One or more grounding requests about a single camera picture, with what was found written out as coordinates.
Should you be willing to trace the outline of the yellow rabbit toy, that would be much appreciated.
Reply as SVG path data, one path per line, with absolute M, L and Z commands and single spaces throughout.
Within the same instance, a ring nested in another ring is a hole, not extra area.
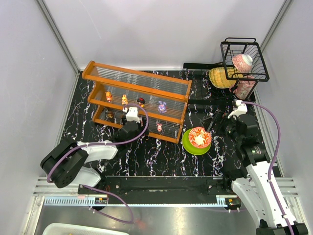
M 128 98 L 126 94 L 122 95 L 122 105 L 127 105 L 128 104 Z

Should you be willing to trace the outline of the black hair princess toy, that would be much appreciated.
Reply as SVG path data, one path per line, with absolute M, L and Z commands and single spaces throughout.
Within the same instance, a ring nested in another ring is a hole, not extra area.
M 139 97 L 137 99 L 137 103 L 139 104 L 139 106 L 144 107 L 144 104 L 146 103 L 145 99 L 142 97 Z

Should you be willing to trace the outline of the purple donkey toy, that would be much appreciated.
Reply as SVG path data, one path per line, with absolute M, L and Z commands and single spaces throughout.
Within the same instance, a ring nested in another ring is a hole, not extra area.
M 167 112 L 167 103 L 164 102 L 164 101 L 159 101 L 158 102 L 159 105 L 158 105 L 158 111 L 161 113 L 161 114 L 164 114 Z

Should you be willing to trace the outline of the yellow bear toy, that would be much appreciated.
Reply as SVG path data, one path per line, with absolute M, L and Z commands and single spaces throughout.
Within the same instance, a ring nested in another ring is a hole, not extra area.
M 112 102 L 112 94 L 110 92 L 105 92 L 105 95 L 106 95 L 106 101 Z

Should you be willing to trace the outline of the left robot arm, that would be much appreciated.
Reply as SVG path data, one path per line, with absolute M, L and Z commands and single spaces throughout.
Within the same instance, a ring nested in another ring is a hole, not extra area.
M 75 142 L 62 140 L 40 163 L 47 174 L 47 182 L 57 188 L 70 184 L 96 186 L 101 181 L 100 173 L 85 164 L 100 160 L 122 158 L 131 143 L 148 133 L 149 120 L 127 121 L 110 140 L 103 142 Z

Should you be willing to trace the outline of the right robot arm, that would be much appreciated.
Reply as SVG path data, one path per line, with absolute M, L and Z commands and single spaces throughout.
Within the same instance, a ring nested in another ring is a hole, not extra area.
M 210 129 L 231 139 L 242 169 L 224 167 L 223 187 L 234 192 L 251 215 L 258 235 L 307 235 L 296 221 L 271 170 L 270 157 L 258 137 L 256 118 L 249 114 L 213 116 Z

